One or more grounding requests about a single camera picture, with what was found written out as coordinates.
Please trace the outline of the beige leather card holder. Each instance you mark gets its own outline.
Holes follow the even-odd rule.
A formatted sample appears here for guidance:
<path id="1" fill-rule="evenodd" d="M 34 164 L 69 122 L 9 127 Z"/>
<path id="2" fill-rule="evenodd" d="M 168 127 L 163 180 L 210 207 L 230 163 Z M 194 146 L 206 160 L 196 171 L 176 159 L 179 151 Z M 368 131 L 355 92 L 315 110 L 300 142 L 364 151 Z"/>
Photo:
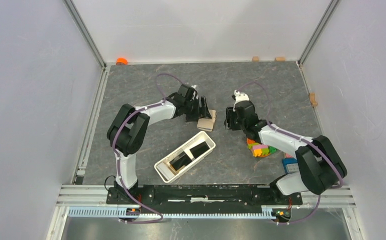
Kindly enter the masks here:
<path id="1" fill-rule="evenodd" d="M 209 110 L 211 118 L 201 118 L 197 122 L 197 128 L 202 131 L 211 132 L 216 122 L 217 112 L 213 109 Z"/>

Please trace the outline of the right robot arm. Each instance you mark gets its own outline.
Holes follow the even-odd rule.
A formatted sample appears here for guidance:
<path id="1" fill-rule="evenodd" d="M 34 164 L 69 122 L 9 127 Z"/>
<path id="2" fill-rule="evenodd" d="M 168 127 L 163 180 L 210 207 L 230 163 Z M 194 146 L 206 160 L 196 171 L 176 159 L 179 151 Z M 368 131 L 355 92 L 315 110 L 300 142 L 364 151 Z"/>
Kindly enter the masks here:
<path id="1" fill-rule="evenodd" d="M 331 141 L 324 135 L 312 138 L 286 131 L 260 119 L 249 100 L 226 109 L 228 130 L 242 130 L 246 138 L 271 146 L 297 160 L 298 171 L 275 179 L 269 191 L 272 202 L 284 203 L 291 194 L 310 191 L 321 195 L 334 184 L 342 186 L 347 169 Z"/>

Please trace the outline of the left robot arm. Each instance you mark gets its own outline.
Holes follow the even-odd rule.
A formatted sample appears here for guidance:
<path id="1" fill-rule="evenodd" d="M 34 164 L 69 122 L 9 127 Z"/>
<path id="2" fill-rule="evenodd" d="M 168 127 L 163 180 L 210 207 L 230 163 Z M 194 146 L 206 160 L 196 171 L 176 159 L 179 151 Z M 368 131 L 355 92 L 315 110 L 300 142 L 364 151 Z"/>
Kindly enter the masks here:
<path id="1" fill-rule="evenodd" d="M 138 197 L 136 156 L 148 127 L 182 115 L 187 121 L 211 117 L 205 97 L 198 97 L 196 89 L 187 84 L 182 84 L 178 92 L 157 103 L 140 107 L 124 104 L 120 108 L 108 129 L 107 138 L 116 158 L 114 187 L 126 204 L 135 202 Z M 215 147 L 215 142 L 201 131 L 159 160 L 154 168 L 165 183 L 172 183 L 201 162 Z"/>

